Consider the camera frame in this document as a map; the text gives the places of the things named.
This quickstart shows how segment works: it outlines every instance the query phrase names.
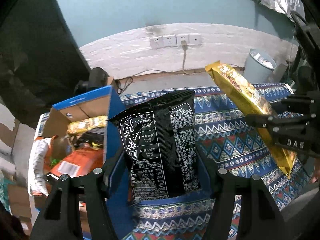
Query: floor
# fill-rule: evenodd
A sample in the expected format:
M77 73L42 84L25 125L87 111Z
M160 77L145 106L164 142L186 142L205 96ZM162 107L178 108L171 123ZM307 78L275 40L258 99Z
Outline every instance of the floor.
M160 90L167 88L183 88L198 86L215 86L215 83L206 72L186 74L148 74L133 77L133 82L123 94L132 94L141 91Z

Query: orange snack bag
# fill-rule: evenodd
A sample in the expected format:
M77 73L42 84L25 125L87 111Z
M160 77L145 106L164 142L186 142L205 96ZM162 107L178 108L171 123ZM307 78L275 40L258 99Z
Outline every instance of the orange snack bag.
M69 174L71 178L87 175L95 168L101 168L103 162L103 149L86 147L73 151L51 170L57 177Z

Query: plastic wrapper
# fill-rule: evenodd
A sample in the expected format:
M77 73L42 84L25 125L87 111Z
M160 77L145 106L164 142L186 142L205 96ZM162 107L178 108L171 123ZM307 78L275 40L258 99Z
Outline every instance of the plastic wrapper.
M75 135L79 133L84 133L96 127L106 127L106 125L107 116L101 115L70 123L68 126L67 133L70 135Z
M88 143L91 145L103 146L104 133L106 131L105 127L93 128L85 133L83 133L76 141L76 144Z
M119 129L135 201L199 189L194 91L175 91L133 106L109 121Z
M28 170L28 192L33 196L42 194L48 196L44 173L49 172L51 169L50 157L52 145L56 137L37 137L33 142Z
M73 151L56 166L50 173L56 179L62 174L69 174L71 178L87 175L95 168L101 168L103 162L103 148L85 147Z
M220 64L218 61L207 65L205 70L244 115L273 114L278 116L259 91L230 65ZM258 128L257 132L269 148L279 169L290 177L296 153L275 146L267 129Z

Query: printed icon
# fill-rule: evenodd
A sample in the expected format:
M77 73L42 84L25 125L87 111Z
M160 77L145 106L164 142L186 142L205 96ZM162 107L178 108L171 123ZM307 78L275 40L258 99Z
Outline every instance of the printed icon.
M126 118L124 119L124 123L127 123L127 122L132 122L132 116L126 117Z
M134 149L135 147L137 147L136 143L132 140L132 138L129 138L127 149L130 150L130 149Z
M123 127L123 133L124 134L131 133L131 132L133 132L133 125L132 124L125 125Z
M137 160L137 150L128 151L132 159Z

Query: cable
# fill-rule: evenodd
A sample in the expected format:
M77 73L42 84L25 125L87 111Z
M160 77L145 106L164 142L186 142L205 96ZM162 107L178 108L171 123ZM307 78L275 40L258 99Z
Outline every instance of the cable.
M136 74L126 78L123 87L121 86L121 82L118 81L118 95L121 95L132 84L132 82L133 82L133 78L132 77L140 75L140 74L142 74L144 72L147 72L147 71L159 71L159 72L163 72L163 73L172 73L172 72L169 72L169 71L164 71L164 70L159 70L159 69L147 69L147 70L141 71L139 73L136 73Z
M182 45L182 49L183 49L183 61L182 61L182 71L186 74L186 75L190 75L189 73L187 73L184 70L184 64L186 62L186 51L188 49L188 45L186 41L181 41L181 45Z
M292 42L291 42L291 50L290 50L290 56L289 56L289 66L288 66L288 78L287 78L287 84L289 85L289 74L290 74L290 66L291 66L291 53L293 48L293 39L294 39L294 33L292 36Z
M238 68L244 69L244 67L240 67L240 66L238 66L238 65L236 65L236 64L228 64L228 65L232 65L232 66L236 66L236 67L238 67Z

